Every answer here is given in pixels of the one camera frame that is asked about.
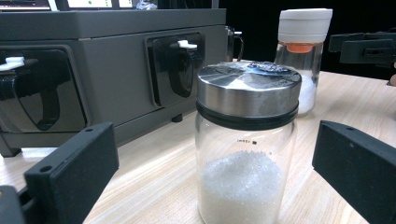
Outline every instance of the black bracket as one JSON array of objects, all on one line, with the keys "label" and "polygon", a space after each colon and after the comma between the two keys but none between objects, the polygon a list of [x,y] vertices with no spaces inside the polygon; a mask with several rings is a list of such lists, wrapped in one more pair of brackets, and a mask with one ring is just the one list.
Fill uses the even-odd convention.
[{"label": "black bracket", "polygon": [[340,63],[396,63],[396,28],[388,32],[331,35],[329,52],[341,52]]},{"label": "black bracket", "polygon": [[355,128],[322,121],[312,164],[369,223],[396,223],[396,148]]},{"label": "black bracket", "polygon": [[82,223],[118,169],[113,125],[86,128],[26,171],[20,192],[0,186],[0,222]]}]

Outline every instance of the wooden table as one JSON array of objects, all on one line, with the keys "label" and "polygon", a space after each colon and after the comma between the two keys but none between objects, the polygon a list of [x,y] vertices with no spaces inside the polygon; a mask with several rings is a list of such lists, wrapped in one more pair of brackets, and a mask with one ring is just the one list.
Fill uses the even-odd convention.
[{"label": "wooden table", "polygon": [[[120,169],[86,223],[203,223],[196,208],[195,113],[119,148]],[[298,135],[278,223],[367,223],[313,170],[319,122],[359,129],[396,147],[396,87],[386,80],[321,72],[315,109]],[[0,157],[0,185],[21,189],[24,171],[51,149]]]}]

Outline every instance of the stainless steel lid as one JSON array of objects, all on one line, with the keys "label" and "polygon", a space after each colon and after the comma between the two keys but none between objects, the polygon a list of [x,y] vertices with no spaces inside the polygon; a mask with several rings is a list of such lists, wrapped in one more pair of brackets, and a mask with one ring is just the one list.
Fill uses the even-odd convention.
[{"label": "stainless steel lid", "polygon": [[273,63],[209,65],[198,72],[198,111],[233,119],[287,116],[290,122],[301,82],[300,74]]}]

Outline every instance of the orange cap part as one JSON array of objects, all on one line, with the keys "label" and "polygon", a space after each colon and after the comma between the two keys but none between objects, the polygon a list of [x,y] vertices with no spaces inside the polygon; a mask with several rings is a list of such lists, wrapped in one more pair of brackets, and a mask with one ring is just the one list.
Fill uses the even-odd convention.
[{"label": "orange cap part", "polygon": [[314,47],[309,43],[288,43],[286,44],[288,51],[292,53],[307,53]]}]

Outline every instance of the white powder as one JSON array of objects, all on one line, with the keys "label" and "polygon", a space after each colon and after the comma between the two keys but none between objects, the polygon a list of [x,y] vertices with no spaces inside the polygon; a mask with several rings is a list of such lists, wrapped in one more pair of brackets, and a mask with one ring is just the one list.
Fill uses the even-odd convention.
[{"label": "white powder", "polygon": [[281,171],[262,152],[238,151],[203,170],[200,212],[206,224],[276,223]]},{"label": "white powder", "polygon": [[299,97],[299,114],[305,114],[314,107],[316,85],[309,76],[301,75],[303,78]]}]

